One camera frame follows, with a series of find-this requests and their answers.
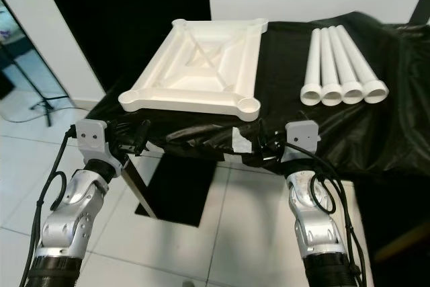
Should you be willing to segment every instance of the white floor tile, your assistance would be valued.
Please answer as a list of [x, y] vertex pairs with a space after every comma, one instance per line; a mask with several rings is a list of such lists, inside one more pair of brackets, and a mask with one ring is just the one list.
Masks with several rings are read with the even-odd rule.
[[14, 89], [0, 100], [0, 111], [7, 119], [25, 120], [40, 115], [38, 110], [30, 107], [40, 100], [34, 91], [20, 91]]
[[81, 272], [83, 271], [83, 269], [85, 268], [85, 266], [87, 265], [87, 263], [88, 263], [88, 259], [89, 259], [89, 257], [91, 256], [91, 253], [90, 252], [85, 252], [85, 256], [84, 256], [84, 258], [83, 258], [83, 260], [82, 260], [82, 264], [81, 264]]
[[94, 251], [206, 279], [229, 171], [216, 169], [198, 228], [135, 215], [138, 200], [126, 189]]
[[0, 117], [0, 136], [9, 136], [13, 132], [14, 127], [14, 123], [7, 122]]
[[[333, 215], [342, 226], [340, 209]], [[232, 169], [209, 281], [308, 286], [283, 176]]]
[[143, 182], [148, 186], [160, 159], [156, 157], [133, 157], [132, 161]]
[[[72, 174], [76, 169], [82, 169], [84, 167], [82, 154], [76, 147], [68, 146], [64, 151], [64, 155], [58, 166], [58, 170], [64, 171], [67, 176], [67, 180], [70, 180]], [[30, 194], [22, 201], [22, 203], [17, 207], [15, 212], [10, 216], [9, 220], [4, 224], [7, 229], [15, 230], [21, 233], [30, 234], [32, 229], [32, 220], [34, 215], [34, 209], [36, 207], [36, 201], [39, 198], [40, 192], [46, 182], [49, 171], [44, 174], [44, 177], [38, 181], [37, 185], [34, 186]], [[50, 189], [46, 193], [44, 207], [42, 209], [41, 225], [46, 220], [46, 217], [51, 213], [49, 210], [50, 205], [54, 202], [58, 193], [60, 191], [60, 178], [56, 178]], [[103, 207], [101, 208], [99, 214], [95, 218], [93, 231], [91, 233], [91, 238], [89, 240], [87, 250], [91, 251], [97, 240], [99, 239], [101, 233], [103, 232], [104, 226], [108, 221], [109, 217], [112, 215], [124, 188], [126, 187], [125, 181], [119, 177], [114, 178], [110, 185], [110, 190], [106, 194], [105, 200], [103, 202]]]
[[195, 287], [206, 285], [191, 278], [91, 254], [77, 287], [182, 287], [185, 281], [190, 280]]
[[0, 137], [0, 225], [52, 165], [57, 146]]
[[0, 229], [0, 286], [19, 286], [30, 237]]
[[[52, 126], [47, 127], [46, 119], [38, 118], [23, 124], [17, 124], [10, 136], [44, 142], [61, 143], [65, 132], [77, 120], [83, 119], [88, 114], [85, 110], [67, 109], [51, 114]], [[69, 139], [70, 145], [75, 145], [76, 140]]]
[[219, 161], [216, 163], [218, 167], [231, 168], [231, 163], [229, 161]]

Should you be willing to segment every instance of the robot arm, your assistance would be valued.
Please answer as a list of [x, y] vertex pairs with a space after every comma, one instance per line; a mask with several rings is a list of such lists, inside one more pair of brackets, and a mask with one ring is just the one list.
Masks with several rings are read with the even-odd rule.
[[[335, 221], [318, 207], [310, 193], [314, 171], [296, 171], [286, 176], [290, 208], [296, 217], [294, 230], [309, 286], [357, 286]], [[329, 193], [318, 182], [314, 195], [326, 210], [333, 210]]]
[[[149, 122], [144, 122], [136, 137], [131, 142], [127, 140], [126, 145], [113, 138], [103, 121], [84, 119], [75, 127], [74, 136], [84, 156], [85, 168], [73, 174], [61, 202], [46, 219], [40, 242], [36, 241], [39, 244], [32, 267], [28, 275], [27, 270], [24, 272], [20, 286], [24, 285], [26, 278], [27, 287], [75, 285], [94, 219], [109, 190], [108, 184], [112, 178], [121, 175], [129, 162], [127, 153], [138, 155], [145, 147]], [[57, 157], [58, 162], [63, 150]], [[35, 232], [38, 232], [39, 225], [36, 226]]]
[[60, 205], [42, 227], [27, 287], [75, 285], [94, 218], [113, 176], [114, 168], [97, 160], [90, 160], [84, 169], [75, 172]]

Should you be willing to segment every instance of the white tube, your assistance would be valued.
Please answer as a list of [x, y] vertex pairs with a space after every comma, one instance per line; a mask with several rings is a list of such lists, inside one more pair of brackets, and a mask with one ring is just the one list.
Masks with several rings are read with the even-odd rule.
[[364, 58], [357, 45], [355, 45], [346, 29], [342, 25], [339, 25], [336, 27], [336, 30], [348, 54], [349, 60], [354, 66], [355, 73], [363, 85], [364, 101], [369, 104], [381, 102], [388, 95], [387, 86], [376, 77], [369, 63]]
[[337, 78], [329, 31], [326, 28], [321, 30], [321, 68], [321, 102], [326, 106], [335, 106], [342, 102], [342, 88]]
[[342, 101], [346, 104], [356, 104], [363, 99], [363, 87], [357, 82], [335, 26], [329, 27], [329, 36], [335, 54], [337, 76], [342, 86]]
[[321, 101], [320, 86], [320, 30], [314, 29], [310, 37], [308, 64], [304, 77], [304, 85], [300, 90], [300, 100], [307, 106], [314, 106]]

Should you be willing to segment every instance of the pipe opening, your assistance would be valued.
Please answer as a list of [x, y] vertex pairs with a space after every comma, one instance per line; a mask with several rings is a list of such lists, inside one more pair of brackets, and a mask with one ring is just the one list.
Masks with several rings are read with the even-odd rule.
[[363, 99], [363, 93], [360, 90], [351, 90], [343, 95], [343, 102], [346, 104], [356, 104]]
[[383, 89], [376, 89], [373, 91], [370, 91], [369, 94], [366, 95], [365, 100], [366, 102], [370, 104], [376, 104], [378, 102], [381, 102], [383, 99], [386, 98], [387, 93]]
[[339, 92], [328, 92], [326, 95], [324, 95], [322, 102], [326, 106], [335, 106], [342, 102], [342, 95]]
[[308, 106], [314, 106], [321, 100], [320, 94], [315, 91], [308, 91], [302, 94], [302, 102]]

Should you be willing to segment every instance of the gray bracket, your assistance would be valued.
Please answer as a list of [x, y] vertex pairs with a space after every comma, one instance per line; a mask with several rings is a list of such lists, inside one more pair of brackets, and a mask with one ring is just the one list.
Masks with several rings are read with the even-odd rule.
[[84, 163], [90, 159], [99, 159], [110, 164], [116, 172], [116, 177], [121, 176], [122, 164], [109, 150], [106, 142], [106, 122], [101, 120], [82, 119], [75, 124], [78, 140], [78, 149], [83, 155]]
[[[288, 122], [285, 125], [285, 130], [288, 143], [306, 149], [311, 153], [316, 152], [318, 141], [321, 140], [321, 137], [318, 135], [318, 124], [314, 120]], [[309, 157], [293, 148], [285, 147], [281, 163], [301, 158]]]

